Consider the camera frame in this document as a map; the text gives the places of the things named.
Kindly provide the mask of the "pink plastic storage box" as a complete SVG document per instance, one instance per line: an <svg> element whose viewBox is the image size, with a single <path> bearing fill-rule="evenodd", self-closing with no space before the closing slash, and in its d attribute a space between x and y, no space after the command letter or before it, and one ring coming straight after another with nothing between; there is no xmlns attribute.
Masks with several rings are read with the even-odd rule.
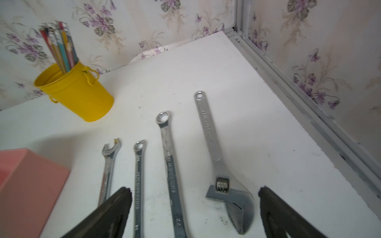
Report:
<svg viewBox="0 0 381 238"><path fill-rule="evenodd" d="M39 237L69 174L29 149L1 151L1 237Z"/></svg>

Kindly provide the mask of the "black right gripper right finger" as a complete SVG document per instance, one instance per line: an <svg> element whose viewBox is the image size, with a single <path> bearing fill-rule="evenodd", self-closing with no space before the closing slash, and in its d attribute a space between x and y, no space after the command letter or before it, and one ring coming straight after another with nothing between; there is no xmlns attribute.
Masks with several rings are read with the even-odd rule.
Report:
<svg viewBox="0 0 381 238"><path fill-rule="evenodd" d="M261 219L268 238L324 238L269 187L259 190Z"/></svg>

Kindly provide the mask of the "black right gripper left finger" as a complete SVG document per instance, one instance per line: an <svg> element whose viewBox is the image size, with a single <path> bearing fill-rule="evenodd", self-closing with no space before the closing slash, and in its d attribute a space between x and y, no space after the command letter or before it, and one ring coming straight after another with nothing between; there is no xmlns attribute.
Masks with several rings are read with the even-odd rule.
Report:
<svg viewBox="0 0 381 238"><path fill-rule="evenodd" d="M125 231L132 202L131 190L121 187L64 237L121 238Z"/></svg>

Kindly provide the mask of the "long chrome combination wrench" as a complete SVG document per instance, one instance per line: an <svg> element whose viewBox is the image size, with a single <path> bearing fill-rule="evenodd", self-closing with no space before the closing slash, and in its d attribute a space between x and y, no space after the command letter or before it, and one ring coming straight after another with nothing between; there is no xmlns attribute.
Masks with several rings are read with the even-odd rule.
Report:
<svg viewBox="0 0 381 238"><path fill-rule="evenodd" d="M187 232L177 181L175 154L171 135L170 120L171 114L168 111L160 112L156 117L156 123L160 128L164 159L166 163L167 184L174 227L174 237L186 238Z"/></svg>

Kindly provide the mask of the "large forged steel wrench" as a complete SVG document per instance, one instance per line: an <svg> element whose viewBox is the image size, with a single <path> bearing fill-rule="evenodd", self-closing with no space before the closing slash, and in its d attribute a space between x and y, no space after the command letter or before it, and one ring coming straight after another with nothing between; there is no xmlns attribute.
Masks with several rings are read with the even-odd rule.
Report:
<svg viewBox="0 0 381 238"><path fill-rule="evenodd" d="M223 202L237 233L244 235L249 231L255 217L253 195L233 175L224 160L206 93L197 91L194 94L194 100L213 166L206 198Z"/></svg>

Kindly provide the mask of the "small chrome combination wrench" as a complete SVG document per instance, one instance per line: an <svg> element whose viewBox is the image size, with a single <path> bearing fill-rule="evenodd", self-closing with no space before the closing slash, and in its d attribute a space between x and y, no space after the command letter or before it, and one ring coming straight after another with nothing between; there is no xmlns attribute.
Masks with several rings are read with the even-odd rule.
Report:
<svg viewBox="0 0 381 238"><path fill-rule="evenodd" d="M136 159L135 172L135 192L134 192L134 238L143 238L143 158L146 148L144 140L134 144L134 152Z"/></svg>

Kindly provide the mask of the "chrome end wrench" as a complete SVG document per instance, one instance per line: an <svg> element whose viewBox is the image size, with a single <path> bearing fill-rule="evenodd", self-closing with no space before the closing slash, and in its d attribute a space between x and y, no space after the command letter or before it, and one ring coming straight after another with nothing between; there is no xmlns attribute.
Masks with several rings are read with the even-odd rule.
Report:
<svg viewBox="0 0 381 238"><path fill-rule="evenodd" d="M102 155L105 158L105 166L99 194L98 207L101 206L111 196L114 164L116 156L121 147L121 140L119 138L116 138L114 139L114 146L112 148L110 148L108 144L105 144L102 149Z"/></svg>

